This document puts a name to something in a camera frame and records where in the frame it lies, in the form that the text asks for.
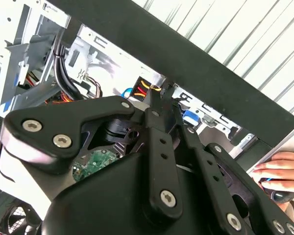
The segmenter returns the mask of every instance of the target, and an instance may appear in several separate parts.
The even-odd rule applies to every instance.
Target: finger
[[[289,206],[290,202],[286,202],[286,203],[277,203],[278,207],[282,210],[282,211],[286,211],[286,208]]]
[[[254,168],[259,169],[294,169],[294,161],[290,160],[276,160],[267,163],[262,163]]]
[[[264,188],[276,190],[276,191],[288,191],[294,192],[294,181],[282,180],[282,181],[263,181],[261,185]]]
[[[280,152],[276,153],[271,160],[290,160],[294,161],[294,153],[291,152]]]
[[[294,180],[294,170],[283,169],[261,169],[252,172],[254,178],[273,178],[283,180]]]

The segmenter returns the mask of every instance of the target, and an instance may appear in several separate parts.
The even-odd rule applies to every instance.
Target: white metal siding
[[[294,114],[294,0],[134,0]]]

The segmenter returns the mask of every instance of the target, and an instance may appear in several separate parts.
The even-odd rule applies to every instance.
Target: black beam
[[[294,116],[131,0],[49,0],[270,146]]]

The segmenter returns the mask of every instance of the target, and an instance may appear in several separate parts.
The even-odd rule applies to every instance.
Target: cable bundle
[[[65,48],[61,45],[61,37],[62,34],[58,34],[55,39],[55,46],[54,46],[54,75],[57,84],[59,85],[60,89],[69,97],[71,100],[81,100],[83,96],[71,81],[68,76],[68,73],[65,69],[64,64],[64,53]]]

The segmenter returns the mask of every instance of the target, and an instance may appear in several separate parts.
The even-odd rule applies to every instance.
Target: blue wire
[[[127,92],[132,92],[132,90],[133,90],[133,88],[127,88],[127,89],[121,94],[121,96],[124,98],[125,93],[127,93]]]

